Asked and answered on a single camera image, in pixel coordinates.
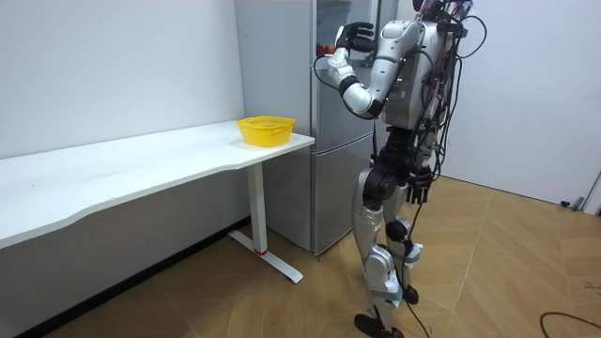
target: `white desk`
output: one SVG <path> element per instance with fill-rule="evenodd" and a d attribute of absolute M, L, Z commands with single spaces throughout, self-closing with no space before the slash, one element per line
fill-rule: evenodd
<path fill-rule="evenodd" d="M 261 162 L 311 145 L 245 144 L 235 121 L 0 160 L 0 249 L 93 212 L 225 170 L 249 167 L 253 239 L 230 236 L 297 283 L 302 275 L 267 251 Z"/>

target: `plastic basket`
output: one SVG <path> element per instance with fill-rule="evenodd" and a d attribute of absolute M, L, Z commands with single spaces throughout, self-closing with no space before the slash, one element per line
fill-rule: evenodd
<path fill-rule="evenodd" d="M 254 146 L 278 146 L 288 142 L 294 119 L 276 116 L 248 117 L 238 121 L 244 142 Z"/>

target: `wooden floor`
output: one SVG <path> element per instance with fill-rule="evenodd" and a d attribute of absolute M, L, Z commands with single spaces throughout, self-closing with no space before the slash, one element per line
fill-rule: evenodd
<path fill-rule="evenodd" d="M 599 323 L 600 220 L 442 178 L 414 233 L 424 244 L 414 309 L 432 337 L 541 337 L 546 311 Z M 269 241 L 304 274 L 299 284 L 226 238 L 49 337 L 363 337 L 352 319 L 371 310 L 352 234 L 320 259 L 274 233 Z M 424 337 L 405 305 L 394 322 Z M 551 337 L 601 337 L 569 319 L 546 322 Z"/>

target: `refrigerator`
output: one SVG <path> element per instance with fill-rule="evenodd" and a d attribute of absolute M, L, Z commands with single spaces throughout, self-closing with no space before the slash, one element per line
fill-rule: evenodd
<path fill-rule="evenodd" d="M 346 23 L 393 20 L 397 7 L 397 0 L 236 0 L 245 114 L 294 118 L 294 132 L 316 138 L 311 148 L 263 163 L 267 226 L 314 254 L 351 230 L 352 194 L 369 167 L 374 130 L 314 76 L 316 45 L 333 44 Z M 349 60 L 367 85 L 368 56 L 353 52 Z M 326 65 L 322 59 L 316 69 L 328 80 Z M 382 146 L 380 121 L 377 129 Z"/>

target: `robot elbow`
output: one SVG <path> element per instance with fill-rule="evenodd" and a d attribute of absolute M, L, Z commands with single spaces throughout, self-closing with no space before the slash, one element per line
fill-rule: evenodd
<path fill-rule="evenodd" d="M 342 95 L 342 99 L 347 104 L 348 108 L 353 110 L 353 113 L 361 114 L 367 109 L 372 101 L 372 96 L 359 83 L 351 85 Z"/>

